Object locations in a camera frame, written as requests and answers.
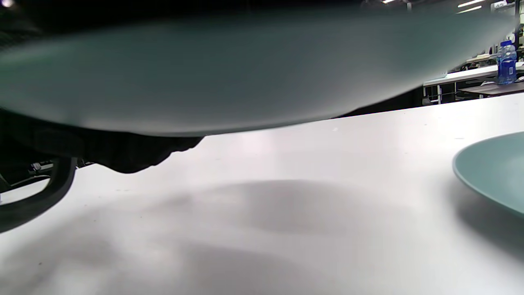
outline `white desk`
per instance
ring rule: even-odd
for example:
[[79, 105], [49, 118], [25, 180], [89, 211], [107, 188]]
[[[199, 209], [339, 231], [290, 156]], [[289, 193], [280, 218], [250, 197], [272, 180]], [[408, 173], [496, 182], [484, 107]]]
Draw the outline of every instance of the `white desk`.
[[524, 219], [451, 160], [522, 118], [516, 94], [211, 136], [133, 175], [83, 168], [0, 235], [0, 294], [521, 295]]
[[[518, 62], [516, 64], [516, 68], [517, 68], [517, 71], [524, 70], [524, 62]], [[437, 86], [436, 88], [437, 99], [433, 100], [432, 102], [438, 102], [440, 104], [442, 102], [442, 88], [440, 87], [440, 85], [454, 83], [455, 92], [457, 92], [456, 83], [459, 81], [471, 80], [475, 78], [486, 77], [486, 76], [496, 75], [496, 74], [497, 74], [497, 66], [488, 66], [488, 67], [483, 67], [479, 69], [449, 73], [446, 75], [446, 77], [433, 79], [433, 80], [424, 82], [422, 84], [422, 92], [423, 92], [422, 96], [425, 97], [426, 95], [426, 87]]]
[[[517, 63], [517, 71], [524, 70], [524, 62]], [[423, 83], [424, 87], [442, 85], [446, 83], [455, 83], [458, 81], [464, 81], [474, 79], [478, 77], [486, 77], [489, 75], [495, 75], [497, 73], [497, 66], [488, 66], [479, 69], [467, 70], [462, 72], [449, 73], [446, 77], [429, 80]]]

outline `dark desk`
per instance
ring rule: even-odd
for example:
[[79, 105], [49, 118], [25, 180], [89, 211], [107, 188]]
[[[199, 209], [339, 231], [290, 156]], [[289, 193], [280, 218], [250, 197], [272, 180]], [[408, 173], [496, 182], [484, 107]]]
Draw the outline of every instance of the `dark desk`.
[[524, 82], [508, 85], [488, 84], [484, 86], [459, 89], [459, 91], [477, 94], [480, 98], [483, 98], [484, 96], [502, 96], [524, 92]]

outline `water bottle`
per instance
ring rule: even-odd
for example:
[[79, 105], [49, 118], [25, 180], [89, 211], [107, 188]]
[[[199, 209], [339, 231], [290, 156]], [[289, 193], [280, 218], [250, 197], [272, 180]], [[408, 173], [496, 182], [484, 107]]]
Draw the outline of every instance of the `water bottle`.
[[517, 79], [517, 52], [511, 40], [500, 43], [500, 50], [497, 54], [499, 84], [511, 84]]

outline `plate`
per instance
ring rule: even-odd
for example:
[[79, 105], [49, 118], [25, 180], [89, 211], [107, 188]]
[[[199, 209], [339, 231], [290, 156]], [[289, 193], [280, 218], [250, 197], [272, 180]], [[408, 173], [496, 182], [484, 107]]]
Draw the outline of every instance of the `plate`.
[[453, 171], [473, 190], [524, 214], [524, 132], [466, 147], [455, 156]]
[[157, 136], [278, 127], [411, 90], [514, 25], [501, 15], [337, 9], [111, 28], [0, 55], [0, 107]]

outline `white table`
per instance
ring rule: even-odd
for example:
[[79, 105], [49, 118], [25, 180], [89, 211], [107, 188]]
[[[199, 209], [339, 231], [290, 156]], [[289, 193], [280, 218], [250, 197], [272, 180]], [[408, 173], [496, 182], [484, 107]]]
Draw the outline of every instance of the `white table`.
[[[517, 71], [524, 70], [524, 62], [516, 64]], [[442, 88], [441, 85], [453, 83], [455, 84], [455, 92], [457, 92], [457, 82], [466, 81], [480, 77], [487, 77], [497, 74], [497, 66], [488, 66], [479, 69], [472, 69], [462, 72], [449, 73], [446, 77], [426, 81], [422, 84], [422, 96], [426, 95], [426, 87], [436, 86], [437, 99], [432, 102], [442, 102]]]
[[524, 219], [451, 161], [522, 118], [516, 94], [211, 136], [133, 175], [83, 168], [0, 235], [0, 294], [521, 295]]

